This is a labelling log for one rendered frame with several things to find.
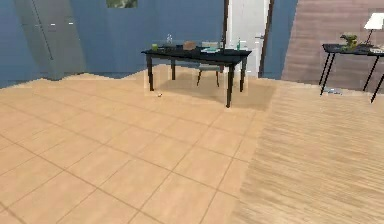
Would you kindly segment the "black dining table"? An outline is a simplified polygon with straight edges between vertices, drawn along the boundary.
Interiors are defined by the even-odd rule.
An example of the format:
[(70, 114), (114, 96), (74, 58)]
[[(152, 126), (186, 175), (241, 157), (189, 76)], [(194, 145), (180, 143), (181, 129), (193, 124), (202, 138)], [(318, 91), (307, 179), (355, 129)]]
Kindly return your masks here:
[(175, 79), (175, 63), (177, 61), (195, 62), (209, 65), (217, 65), (227, 67), (228, 81), (227, 81), (227, 98), (226, 107), (231, 106), (232, 90), (234, 82), (234, 71), (238, 64), (241, 64), (240, 75), (240, 91), (244, 88), (244, 78), (246, 72), (247, 58), (251, 54), (249, 50), (234, 50), (234, 49), (222, 49), (215, 53), (206, 53), (202, 51), (202, 47), (196, 47), (193, 50), (184, 50), (179, 47), (166, 47), (158, 50), (144, 50), (143, 54), (146, 57), (147, 72), (149, 79), (149, 89), (154, 90), (153, 87), (153, 59), (165, 59), (171, 61), (172, 79)]

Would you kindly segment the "white table lamp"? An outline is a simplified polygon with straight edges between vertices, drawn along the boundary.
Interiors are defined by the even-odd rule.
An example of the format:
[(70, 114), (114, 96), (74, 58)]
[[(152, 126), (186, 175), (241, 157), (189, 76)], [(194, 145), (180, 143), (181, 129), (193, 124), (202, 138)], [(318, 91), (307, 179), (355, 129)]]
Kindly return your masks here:
[(372, 13), (364, 28), (369, 31), (366, 44), (370, 44), (371, 35), (374, 30), (382, 30), (384, 27), (384, 13)]

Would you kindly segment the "grey chair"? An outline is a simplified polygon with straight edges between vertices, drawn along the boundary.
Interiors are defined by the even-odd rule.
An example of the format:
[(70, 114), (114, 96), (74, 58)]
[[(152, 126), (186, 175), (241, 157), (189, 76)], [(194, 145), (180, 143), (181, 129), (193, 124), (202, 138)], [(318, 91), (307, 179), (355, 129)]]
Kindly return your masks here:
[(198, 78), (197, 78), (197, 83), (196, 85), (198, 86), (199, 85), (199, 82), (200, 82), (200, 79), (201, 79), (201, 75), (204, 71), (214, 71), (215, 72), (215, 75), (216, 75), (216, 84), (217, 84), (217, 87), (220, 87), (219, 85), (219, 73), (221, 72), (221, 69), (219, 66), (217, 65), (209, 65), (209, 64), (200, 64), (198, 66)]

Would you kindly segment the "green house plant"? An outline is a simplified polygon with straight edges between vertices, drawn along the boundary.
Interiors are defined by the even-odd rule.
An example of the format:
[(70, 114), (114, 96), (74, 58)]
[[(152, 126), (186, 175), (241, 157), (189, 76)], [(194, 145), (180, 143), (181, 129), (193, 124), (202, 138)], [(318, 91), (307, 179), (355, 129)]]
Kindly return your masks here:
[(346, 41), (346, 44), (342, 46), (342, 50), (349, 51), (356, 48), (357, 36), (355, 34), (342, 34), (340, 38)]

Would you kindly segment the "framed green picture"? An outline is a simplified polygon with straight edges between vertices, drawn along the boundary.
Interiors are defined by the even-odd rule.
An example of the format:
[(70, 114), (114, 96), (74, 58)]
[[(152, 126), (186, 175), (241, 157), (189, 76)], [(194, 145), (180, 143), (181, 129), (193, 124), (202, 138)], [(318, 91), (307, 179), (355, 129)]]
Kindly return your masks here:
[(108, 8), (136, 8), (138, 0), (106, 0)]

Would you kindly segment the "white room door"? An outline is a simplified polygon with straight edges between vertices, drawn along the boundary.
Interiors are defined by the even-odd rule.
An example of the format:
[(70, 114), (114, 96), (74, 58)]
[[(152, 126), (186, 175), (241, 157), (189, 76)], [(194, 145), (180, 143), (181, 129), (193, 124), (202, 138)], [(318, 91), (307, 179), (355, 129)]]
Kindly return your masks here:
[(258, 76), (270, 0), (229, 0), (227, 19), (227, 47), (236, 49), (238, 38), (241, 49), (251, 51), (247, 58), (246, 73)]

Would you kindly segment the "black side table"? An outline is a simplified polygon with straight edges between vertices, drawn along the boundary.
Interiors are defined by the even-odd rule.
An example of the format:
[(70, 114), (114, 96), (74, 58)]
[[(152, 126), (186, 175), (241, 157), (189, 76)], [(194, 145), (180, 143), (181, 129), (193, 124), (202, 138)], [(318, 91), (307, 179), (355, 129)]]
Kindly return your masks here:
[(328, 77), (330, 75), (330, 72), (337, 54), (367, 56), (367, 57), (375, 58), (374, 64), (365, 81), (363, 90), (366, 90), (379, 59), (384, 58), (384, 51), (378, 48), (371, 48), (369, 45), (366, 45), (366, 44), (358, 45), (357, 47), (354, 47), (354, 48), (348, 48), (346, 44), (323, 44), (322, 48), (324, 52), (327, 54), (327, 57), (326, 57), (324, 67), (319, 80), (319, 85), (321, 86), (320, 95), (323, 95), (326, 89)]

